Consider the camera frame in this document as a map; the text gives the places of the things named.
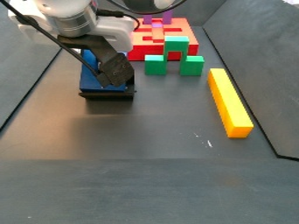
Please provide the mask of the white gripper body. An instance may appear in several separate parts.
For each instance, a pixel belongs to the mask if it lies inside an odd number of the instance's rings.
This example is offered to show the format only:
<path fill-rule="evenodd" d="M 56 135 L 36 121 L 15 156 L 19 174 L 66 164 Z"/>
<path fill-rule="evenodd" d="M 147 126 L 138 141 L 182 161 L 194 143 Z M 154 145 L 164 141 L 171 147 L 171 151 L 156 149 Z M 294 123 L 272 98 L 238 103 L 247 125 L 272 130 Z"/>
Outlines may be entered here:
<path fill-rule="evenodd" d="M 135 22 L 130 17 L 96 15 L 96 0 L 8 0 L 8 3 L 54 36 L 102 36 L 119 52 L 134 48 Z"/>

